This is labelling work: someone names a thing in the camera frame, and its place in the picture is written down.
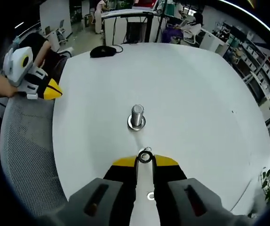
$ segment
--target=round table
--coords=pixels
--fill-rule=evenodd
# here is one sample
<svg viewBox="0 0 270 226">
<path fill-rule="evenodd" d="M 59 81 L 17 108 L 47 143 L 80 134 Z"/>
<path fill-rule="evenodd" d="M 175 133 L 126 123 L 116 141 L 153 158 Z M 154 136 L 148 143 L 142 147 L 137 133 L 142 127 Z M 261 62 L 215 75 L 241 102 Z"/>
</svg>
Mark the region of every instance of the round table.
<svg viewBox="0 0 270 226">
<path fill-rule="evenodd" d="M 218 54 L 182 45 L 122 45 L 112 57 L 68 59 L 55 101 L 53 146 L 67 199 L 111 164 L 151 147 L 176 160 L 188 178 L 232 210 L 251 179 L 270 167 L 270 139 L 249 89 Z M 145 127 L 127 119 L 141 104 Z M 139 165 L 131 225 L 158 225 L 151 165 Z M 244 200 L 251 206 L 253 194 Z"/>
</svg>

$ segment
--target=person's hand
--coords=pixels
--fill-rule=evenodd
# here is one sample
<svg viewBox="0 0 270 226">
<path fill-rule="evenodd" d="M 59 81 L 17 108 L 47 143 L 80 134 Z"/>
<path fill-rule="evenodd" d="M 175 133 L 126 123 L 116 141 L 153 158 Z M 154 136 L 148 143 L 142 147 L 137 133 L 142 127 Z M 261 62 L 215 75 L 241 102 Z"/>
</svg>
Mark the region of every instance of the person's hand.
<svg viewBox="0 0 270 226">
<path fill-rule="evenodd" d="M 0 74 L 0 97 L 12 97 L 18 92 L 18 88 L 12 86 L 8 79 Z"/>
</svg>

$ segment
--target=metal peg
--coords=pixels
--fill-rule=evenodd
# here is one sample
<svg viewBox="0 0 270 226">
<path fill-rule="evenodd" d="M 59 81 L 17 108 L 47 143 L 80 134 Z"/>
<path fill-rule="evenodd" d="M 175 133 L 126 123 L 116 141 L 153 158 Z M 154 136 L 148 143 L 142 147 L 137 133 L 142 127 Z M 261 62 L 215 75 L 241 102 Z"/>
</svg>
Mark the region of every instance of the metal peg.
<svg viewBox="0 0 270 226">
<path fill-rule="evenodd" d="M 143 112 L 144 108 L 142 105 L 134 105 L 132 107 L 132 113 L 127 119 L 127 124 L 131 129 L 138 131 L 145 126 Z"/>
</svg>

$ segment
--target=mouse cable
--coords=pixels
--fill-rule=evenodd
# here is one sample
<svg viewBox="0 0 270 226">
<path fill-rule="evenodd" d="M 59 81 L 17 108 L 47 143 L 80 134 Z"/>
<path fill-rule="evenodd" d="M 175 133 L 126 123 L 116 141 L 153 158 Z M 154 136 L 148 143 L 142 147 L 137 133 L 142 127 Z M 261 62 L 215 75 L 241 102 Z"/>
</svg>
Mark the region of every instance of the mouse cable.
<svg viewBox="0 0 270 226">
<path fill-rule="evenodd" d="M 112 45 L 114 45 L 114 36 L 116 32 L 116 20 L 117 20 L 117 17 L 115 17 L 115 20 L 114 20 Z"/>
<path fill-rule="evenodd" d="M 118 47 L 120 47 L 121 48 L 121 51 L 120 52 L 117 52 L 117 53 L 121 53 L 122 51 L 124 51 L 124 48 L 122 48 L 120 45 L 113 45 L 113 46 L 118 46 Z"/>
</svg>

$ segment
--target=metal cylinder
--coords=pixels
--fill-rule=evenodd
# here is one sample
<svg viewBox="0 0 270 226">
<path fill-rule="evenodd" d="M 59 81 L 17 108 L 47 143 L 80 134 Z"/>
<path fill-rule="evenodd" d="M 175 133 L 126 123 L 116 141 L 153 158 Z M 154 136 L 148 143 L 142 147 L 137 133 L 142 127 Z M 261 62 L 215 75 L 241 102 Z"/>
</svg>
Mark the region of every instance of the metal cylinder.
<svg viewBox="0 0 270 226">
<path fill-rule="evenodd" d="M 143 121 L 144 108 L 142 105 L 134 105 L 131 114 L 131 123 L 133 126 L 140 126 Z"/>
</svg>

